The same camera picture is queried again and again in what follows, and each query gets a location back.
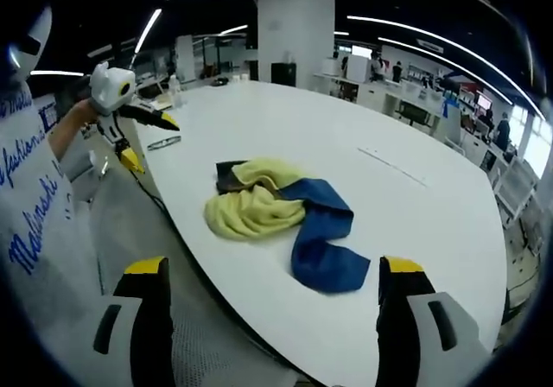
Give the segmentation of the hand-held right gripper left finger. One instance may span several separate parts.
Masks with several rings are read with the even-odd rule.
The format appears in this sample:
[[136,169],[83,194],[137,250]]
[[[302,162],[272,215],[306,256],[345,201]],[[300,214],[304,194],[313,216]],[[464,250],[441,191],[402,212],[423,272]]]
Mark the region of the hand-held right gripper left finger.
[[170,315],[169,263],[163,256],[128,266],[120,278],[95,333],[92,348],[101,355],[116,349],[115,326],[123,318],[123,301],[138,301],[130,320],[127,362],[134,386],[173,386],[173,321]]

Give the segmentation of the person's left hand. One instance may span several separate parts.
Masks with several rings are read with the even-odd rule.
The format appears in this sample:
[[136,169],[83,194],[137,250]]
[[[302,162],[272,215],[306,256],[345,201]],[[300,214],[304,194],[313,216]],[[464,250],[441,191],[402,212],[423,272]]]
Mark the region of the person's left hand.
[[70,110],[70,113],[78,127],[95,124],[99,118],[99,114],[89,98],[77,102]]

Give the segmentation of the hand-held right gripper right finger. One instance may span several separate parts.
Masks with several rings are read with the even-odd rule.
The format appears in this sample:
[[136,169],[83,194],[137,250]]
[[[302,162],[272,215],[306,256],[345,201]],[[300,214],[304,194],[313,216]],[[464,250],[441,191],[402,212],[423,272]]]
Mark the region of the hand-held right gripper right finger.
[[423,267],[381,257],[377,386],[466,386],[482,369],[476,320]]

